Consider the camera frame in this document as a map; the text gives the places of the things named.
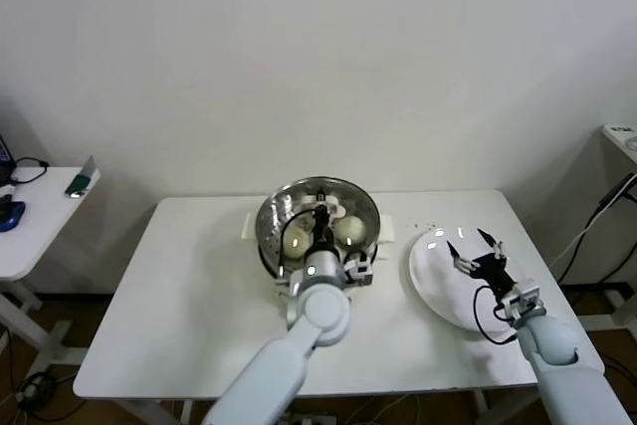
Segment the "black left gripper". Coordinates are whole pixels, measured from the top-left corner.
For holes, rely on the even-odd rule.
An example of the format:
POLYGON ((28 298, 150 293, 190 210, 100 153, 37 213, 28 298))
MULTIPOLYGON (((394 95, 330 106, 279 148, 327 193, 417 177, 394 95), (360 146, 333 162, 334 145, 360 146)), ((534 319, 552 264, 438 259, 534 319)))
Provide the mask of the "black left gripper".
MULTIPOLYGON (((317 190, 316 200, 325 200, 326 193, 322 187, 317 190)), ((334 246, 333 233, 329 227, 329 212, 325 205, 318 205, 315 208, 315 224, 313 226, 314 248, 332 248, 334 246)))

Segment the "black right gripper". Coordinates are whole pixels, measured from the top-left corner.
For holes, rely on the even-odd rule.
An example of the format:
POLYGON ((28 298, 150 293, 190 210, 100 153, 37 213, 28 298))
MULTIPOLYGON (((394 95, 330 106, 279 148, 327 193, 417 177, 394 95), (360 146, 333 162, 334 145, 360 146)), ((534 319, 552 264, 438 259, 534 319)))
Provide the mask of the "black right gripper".
POLYGON ((503 250, 503 242, 481 228, 477 231, 490 250, 471 261, 461 256, 451 242, 447 242, 453 267, 459 272, 470 272, 472 279, 485 281, 495 298, 502 299, 516 284, 506 271, 508 258, 503 250))

